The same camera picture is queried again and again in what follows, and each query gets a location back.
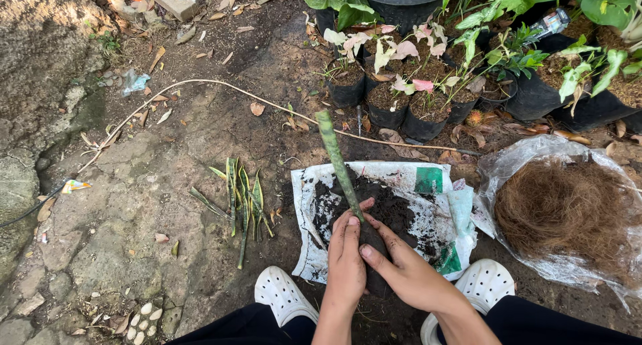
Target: black cable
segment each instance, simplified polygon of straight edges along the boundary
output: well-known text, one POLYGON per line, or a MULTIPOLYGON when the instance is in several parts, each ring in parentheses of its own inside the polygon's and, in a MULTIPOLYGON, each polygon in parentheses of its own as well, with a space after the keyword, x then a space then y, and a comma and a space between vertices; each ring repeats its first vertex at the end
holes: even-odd
POLYGON ((0 225, 0 227, 8 226, 8 225, 10 225, 10 224, 12 224, 12 223, 14 223, 14 222, 18 222, 18 221, 19 221, 19 220, 21 220, 22 218, 25 218, 25 217, 29 216, 33 211, 35 211, 35 210, 37 210, 38 208, 42 207, 42 205, 44 204, 44 202, 48 201, 51 197, 53 197, 53 195, 54 195, 54 194, 56 194, 56 193, 60 192, 60 190, 65 186, 65 184, 67 183, 67 181, 68 181, 68 180, 70 180, 70 179, 71 179, 71 178, 66 178, 66 179, 65 179, 65 181, 64 181, 64 182, 62 182, 62 184, 61 184, 60 186, 58 186, 56 189, 54 189, 54 190, 53 190, 53 192, 52 192, 49 196, 47 196, 47 198, 45 198, 45 199, 44 199, 44 200, 42 200, 40 203, 38 203, 38 204, 36 204, 35 206, 33 206, 30 210, 28 210, 28 211, 26 211, 25 213, 23 213, 23 214, 22 214, 22 216, 20 216, 20 217, 18 217, 18 218, 15 218, 14 220, 4 222, 4 224, 1 224, 1 225, 0 225))

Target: dirt ground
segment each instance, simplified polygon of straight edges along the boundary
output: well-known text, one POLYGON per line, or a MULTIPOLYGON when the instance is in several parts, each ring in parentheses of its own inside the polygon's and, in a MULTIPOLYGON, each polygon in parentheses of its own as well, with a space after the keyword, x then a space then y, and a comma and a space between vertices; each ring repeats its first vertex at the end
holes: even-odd
MULTIPOLYGON (((220 0, 202 0, 210 16, 220 0)), ((238 3, 249 0, 237 0, 238 3)), ((261 9, 248 10, 223 20, 200 21, 197 34, 184 45, 175 45, 175 31, 158 30, 149 37, 129 38, 124 46, 125 65, 110 68, 123 73, 130 67, 137 73, 147 72, 156 49, 164 46, 167 53, 148 86, 155 94, 168 85, 186 79, 217 79, 238 86, 273 103, 287 106, 308 117, 327 108, 321 101, 326 89, 317 72, 331 60, 332 52, 323 46, 305 45, 303 11, 312 13, 303 0, 272 0, 261 9), (237 27, 254 26, 248 32, 235 33, 237 27), (205 30, 203 42, 198 38, 205 30), (153 50, 148 54, 149 43, 153 50), (214 49, 212 59, 196 58, 198 53, 214 49), (222 61, 233 51, 231 59, 222 61), (311 95, 317 90, 318 95, 311 95)), ((165 298, 161 339, 172 339, 207 325, 221 316, 253 301, 253 286, 259 273, 270 265, 291 272, 299 258, 301 234, 293 210, 290 170, 328 163, 317 127, 309 132, 294 131, 284 126, 286 113, 266 106, 261 116, 250 112, 256 101, 228 87, 210 83, 187 83, 168 93, 181 90, 176 101, 161 102, 150 112, 144 129, 133 123, 98 159, 95 166, 78 175, 92 188, 62 194, 52 207, 52 216, 41 223, 36 238, 46 231, 49 243, 34 240, 24 250, 13 286, 4 297, 23 301, 37 291, 44 305, 31 316, 36 331, 52 329, 72 332, 104 313, 124 315, 136 303, 159 295, 165 298), (162 124, 161 115, 171 108, 172 114, 162 124), (206 210, 188 195, 196 187, 218 207, 226 207, 225 183, 207 167, 224 170, 227 157, 238 157, 250 177, 261 169, 262 188, 267 210, 283 208, 283 219, 277 218, 275 237, 266 231, 260 243, 248 241, 243 270, 236 268, 240 236, 230 237, 229 224, 206 210), (170 241, 158 244, 154 233, 166 234, 170 241), (179 255, 173 259, 170 249, 180 241, 179 255), (56 277, 69 277, 71 283, 60 291, 50 282, 56 277), (69 314, 74 325, 69 325, 69 314)), ((105 115, 101 124, 87 133, 92 141, 105 136, 108 124, 118 124, 150 97, 136 92, 122 98, 116 86, 107 88, 105 115)), ((335 127, 343 122, 356 134, 354 110, 340 115, 331 108, 335 127)), ((497 120, 494 133, 480 151, 495 152, 522 138, 501 128, 509 119, 497 120)), ((453 146, 447 126, 429 144, 453 146)), ((592 146, 604 148, 613 140, 612 127, 584 133, 592 146)), ((378 128, 364 132, 378 139, 378 128)), ((406 161, 389 146, 367 143, 345 136, 339 138, 345 160, 406 161)), ((44 175, 43 191, 77 171, 89 160, 81 153, 87 150, 78 140, 47 155, 53 161, 44 175)), ((462 135, 460 148, 477 150, 469 136, 462 135)), ((432 162, 442 151, 421 150, 432 162)), ((638 186, 642 185, 642 147, 618 141, 614 153, 638 186)), ((451 179, 465 178, 477 188, 474 157, 470 163, 453 166, 451 179)), ((551 283, 512 258, 496 241, 478 231, 479 242, 471 261, 492 258, 513 275, 517 295, 564 314, 606 326, 635 336, 642 336, 642 300, 627 299, 630 314, 615 294, 603 286, 600 294, 551 283)), ((318 306, 324 285, 306 283, 295 277, 301 291, 318 306)), ((420 344, 419 330, 427 313, 410 308, 396 296, 380 300, 364 296, 353 317, 353 342, 357 344, 420 344)), ((120 343, 120 339, 102 328, 91 328, 83 341, 120 343)))

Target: person's left hand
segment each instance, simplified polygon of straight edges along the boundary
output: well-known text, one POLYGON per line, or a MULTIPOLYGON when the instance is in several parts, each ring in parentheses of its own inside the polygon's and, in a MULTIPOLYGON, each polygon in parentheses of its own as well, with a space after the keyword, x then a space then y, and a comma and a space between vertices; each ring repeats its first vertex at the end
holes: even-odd
MULTIPOLYGON (((359 204, 362 211, 374 204, 369 198, 359 204)), ((361 224, 351 210, 345 211, 333 224, 328 247, 327 286, 324 303, 329 300, 335 310, 349 312, 350 316, 365 290, 365 264, 359 254, 361 224)))

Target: white pebble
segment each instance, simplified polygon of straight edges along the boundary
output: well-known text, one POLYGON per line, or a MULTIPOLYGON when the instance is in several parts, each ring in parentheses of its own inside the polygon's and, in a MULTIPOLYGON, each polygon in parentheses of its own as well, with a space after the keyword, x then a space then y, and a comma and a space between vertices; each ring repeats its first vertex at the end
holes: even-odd
POLYGON ((134 336, 136 336, 136 329, 133 326, 130 326, 129 330, 127 330, 127 339, 132 340, 134 336))
POLYGON ((141 345, 145 341, 145 333, 139 332, 136 334, 136 339, 133 340, 133 345, 141 345))
POLYGON ((158 320, 161 317, 162 314, 163 314, 163 309, 159 308, 149 316, 149 319, 150 320, 158 320))
POLYGON ((147 315, 148 313, 151 312, 151 303, 146 303, 141 309, 140 313, 143 315, 147 315))
POLYGON ((136 326, 138 325, 139 321, 140 321, 140 314, 136 314, 132 319, 131 325, 136 326))

